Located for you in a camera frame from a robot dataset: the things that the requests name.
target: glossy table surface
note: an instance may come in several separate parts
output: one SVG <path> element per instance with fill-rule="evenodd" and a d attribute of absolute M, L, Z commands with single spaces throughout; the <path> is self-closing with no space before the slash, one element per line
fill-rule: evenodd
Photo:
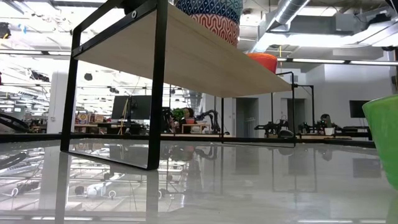
<path fill-rule="evenodd" d="M 128 163 L 145 161 L 147 147 L 71 149 Z M 0 144 L 0 222 L 398 223 L 375 149 L 163 142 L 160 157 L 148 172 L 60 152 L 58 141 Z"/>

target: shelving unit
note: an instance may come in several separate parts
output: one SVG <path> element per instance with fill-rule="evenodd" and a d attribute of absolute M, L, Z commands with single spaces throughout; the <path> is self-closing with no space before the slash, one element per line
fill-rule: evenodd
<path fill-rule="evenodd" d="M 69 149 L 79 60 L 152 79 L 145 169 L 159 166 L 164 82 L 222 98 L 291 90 L 290 84 L 165 0 L 146 1 L 80 45 L 81 33 L 122 1 L 105 2 L 73 31 L 61 150 Z"/>

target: patterned vase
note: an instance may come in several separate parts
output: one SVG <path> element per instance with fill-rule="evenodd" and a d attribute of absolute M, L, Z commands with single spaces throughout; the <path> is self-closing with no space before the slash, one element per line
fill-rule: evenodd
<path fill-rule="evenodd" d="M 175 6 L 233 46 L 237 46 L 242 0 L 179 0 Z"/>

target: ceiling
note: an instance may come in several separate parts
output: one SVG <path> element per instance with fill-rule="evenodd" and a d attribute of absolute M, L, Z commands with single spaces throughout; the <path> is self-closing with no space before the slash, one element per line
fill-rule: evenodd
<path fill-rule="evenodd" d="M 0 40 L 0 49 L 25 49 L 57 51 L 59 54 L 67 54 L 70 51 L 72 36 L 70 31 L 83 19 L 89 16 L 100 6 L 104 0 L 87 1 L 46 1 L 26 0 L 11 1 L 0 0 L 0 22 L 11 24 L 12 36 L 9 39 Z M 278 0 L 243 0 L 243 6 L 247 13 L 241 16 L 240 35 L 238 49 L 246 52 L 253 48 L 258 40 L 257 27 L 261 18 L 277 7 Z M 384 0 L 345 0 L 345 1 L 311 1 L 299 15 L 306 16 L 332 16 L 337 10 L 347 8 L 347 13 L 353 11 L 368 11 L 385 5 Z M 111 24 L 124 16 L 122 9 L 113 9 L 82 34 L 82 42 L 85 42 L 98 34 Z M 323 47 L 299 47 L 296 45 L 281 45 L 280 47 L 268 47 L 266 53 L 281 57 L 303 58 L 335 58 L 355 57 L 356 59 L 375 59 L 382 50 L 375 47 L 361 49 L 336 49 Z M 32 71 L 40 73 L 50 80 L 54 70 L 67 70 L 68 57 L 52 56 L 32 57 L 10 56 L 0 54 L 0 72 L 3 83 L 42 83 L 31 78 Z M 285 63 L 285 67 L 302 68 L 301 64 Z M 92 81 L 86 81 L 84 74 L 90 73 Z M 88 111 L 110 114 L 112 108 L 111 99 L 114 95 L 143 95 L 150 94 L 151 80 L 135 75 L 111 70 L 89 63 L 80 63 L 78 71 L 78 96 L 77 106 Z M 109 86 L 117 87 L 119 93 L 111 93 Z M 175 93 L 171 97 L 172 108 L 191 106 L 198 108 L 201 93 L 178 89 L 173 86 Z M 48 102 L 50 95 L 49 83 L 47 86 L 2 86 L 0 97 L 28 96 L 40 98 Z M 169 85 L 165 84 L 164 106 L 169 105 Z"/>

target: tv screen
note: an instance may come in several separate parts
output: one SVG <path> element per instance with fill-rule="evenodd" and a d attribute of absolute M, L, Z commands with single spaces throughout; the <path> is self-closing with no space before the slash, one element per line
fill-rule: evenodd
<path fill-rule="evenodd" d="M 349 113 L 351 118 L 365 118 L 362 106 L 369 102 L 369 100 L 350 100 L 349 101 Z"/>

